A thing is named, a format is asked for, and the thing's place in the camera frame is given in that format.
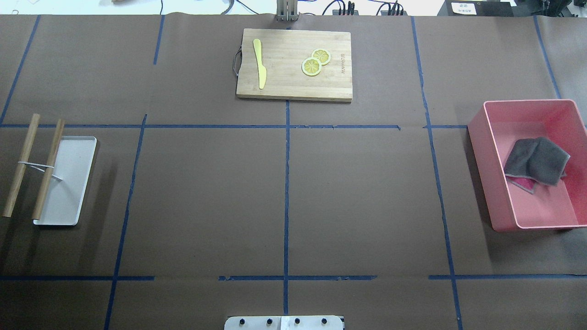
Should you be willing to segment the aluminium frame post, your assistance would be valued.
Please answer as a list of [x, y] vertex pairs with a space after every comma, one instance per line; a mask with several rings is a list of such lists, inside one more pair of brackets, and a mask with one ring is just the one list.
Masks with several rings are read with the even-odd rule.
[[299, 19], [298, 0], [276, 0], [276, 20], [295, 22]]

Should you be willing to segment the lemon slice inner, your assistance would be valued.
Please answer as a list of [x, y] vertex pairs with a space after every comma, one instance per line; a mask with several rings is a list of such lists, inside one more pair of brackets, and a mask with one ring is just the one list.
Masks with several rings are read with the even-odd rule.
[[332, 59], [332, 55], [329, 52], [329, 50], [326, 50], [324, 48], [318, 48], [313, 50], [311, 57], [318, 60], [319, 63], [321, 63], [321, 65], [323, 66], [328, 65]]

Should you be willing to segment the white tray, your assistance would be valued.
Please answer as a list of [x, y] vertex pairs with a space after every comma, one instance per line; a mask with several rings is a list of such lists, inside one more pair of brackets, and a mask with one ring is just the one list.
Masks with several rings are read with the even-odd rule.
[[97, 138], [64, 136], [57, 149], [53, 175], [38, 226], [75, 226], [89, 181]]

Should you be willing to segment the bamboo cutting board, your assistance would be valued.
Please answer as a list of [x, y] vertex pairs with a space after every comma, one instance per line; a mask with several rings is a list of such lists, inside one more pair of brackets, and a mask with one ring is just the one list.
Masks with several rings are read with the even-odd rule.
[[[253, 39], [260, 39], [267, 69], [266, 87], [258, 86]], [[331, 62], [316, 77], [301, 70], [304, 59], [318, 48], [329, 50]], [[246, 28], [241, 44], [242, 62], [236, 95], [252, 99], [288, 99], [318, 102], [352, 102], [354, 84], [349, 32]]]

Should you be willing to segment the lemon slice near edge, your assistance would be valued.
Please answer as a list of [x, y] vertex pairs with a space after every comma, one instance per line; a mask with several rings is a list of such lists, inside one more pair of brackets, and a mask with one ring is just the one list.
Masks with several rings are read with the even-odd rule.
[[321, 73], [322, 64], [321, 61], [317, 58], [306, 58], [300, 65], [302, 73], [307, 75], [308, 77], [316, 77]]

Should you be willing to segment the yellow plastic knife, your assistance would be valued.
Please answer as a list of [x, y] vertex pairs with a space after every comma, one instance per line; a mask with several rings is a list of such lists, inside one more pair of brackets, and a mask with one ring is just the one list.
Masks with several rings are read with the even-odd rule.
[[260, 90], [263, 90], [266, 87], [267, 69], [263, 63], [262, 42], [260, 39], [253, 39], [252, 44], [254, 48], [256, 65], [258, 70], [258, 86]]

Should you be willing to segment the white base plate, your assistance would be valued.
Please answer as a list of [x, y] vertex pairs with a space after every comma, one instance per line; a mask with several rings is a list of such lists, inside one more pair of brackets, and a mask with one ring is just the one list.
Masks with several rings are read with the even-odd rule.
[[225, 330], [344, 330], [337, 315], [277, 315], [229, 317]]

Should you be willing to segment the grey cloth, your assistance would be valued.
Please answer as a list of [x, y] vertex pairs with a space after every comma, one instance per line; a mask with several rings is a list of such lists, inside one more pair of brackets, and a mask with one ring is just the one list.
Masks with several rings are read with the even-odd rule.
[[508, 182], [534, 194], [537, 185], [555, 187], [566, 177], [570, 154], [549, 138], [524, 138], [515, 142], [509, 153], [504, 175]]

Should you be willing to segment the bamboo towel rack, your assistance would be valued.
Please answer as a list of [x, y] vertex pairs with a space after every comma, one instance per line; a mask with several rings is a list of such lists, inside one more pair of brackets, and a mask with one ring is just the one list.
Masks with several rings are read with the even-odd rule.
[[36, 197], [35, 207], [32, 211], [32, 219], [41, 219], [42, 212], [44, 210], [44, 203], [48, 196], [48, 190], [50, 187], [50, 181], [53, 177], [53, 171], [55, 168], [57, 153], [61, 143], [61, 137], [65, 128], [65, 120], [59, 119], [57, 121], [56, 130], [53, 134], [50, 151], [48, 153], [48, 159], [44, 164], [36, 164], [29, 162], [29, 157], [32, 152], [32, 146], [37, 134], [39, 127], [40, 114], [33, 114], [31, 121], [28, 125], [27, 135], [25, 136], [24, 144], [21, 149], [19, 161], [17, 162], [16, 170], [13, 175], [12, 184], [9, 188], [6, 204], [2, 211], [2, 217], [11, 218], [13, 209], [15, 208], [18, 194], [22, 185], [25, 170], [27, 168], [34, 168], [43, 173], [38, 195]]

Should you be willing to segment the black box with label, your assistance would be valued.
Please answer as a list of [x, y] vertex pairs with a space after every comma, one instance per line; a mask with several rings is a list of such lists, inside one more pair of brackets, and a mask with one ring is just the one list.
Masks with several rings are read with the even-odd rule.
[[438, 17], [514, 17], [509, 2], [484, 0], [445, 0]]

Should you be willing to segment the pink plastic bin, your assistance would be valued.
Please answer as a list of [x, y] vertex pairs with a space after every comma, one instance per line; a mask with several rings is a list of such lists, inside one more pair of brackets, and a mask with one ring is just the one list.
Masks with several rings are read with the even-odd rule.
[[570, 99], [490, 101], [468, 124], [495, 231], [587, 224], [587, 137]]

